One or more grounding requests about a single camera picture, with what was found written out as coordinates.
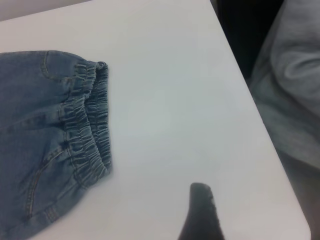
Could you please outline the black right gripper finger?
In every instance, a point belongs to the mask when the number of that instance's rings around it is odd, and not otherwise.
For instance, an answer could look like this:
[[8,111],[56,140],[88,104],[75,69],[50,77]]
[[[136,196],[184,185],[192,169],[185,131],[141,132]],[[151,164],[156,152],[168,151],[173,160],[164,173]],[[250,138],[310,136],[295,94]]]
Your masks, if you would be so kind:
[[180,240],[222,240],[216,205],[211,188],[204,183],[190,185],[188,213],[178,237]]

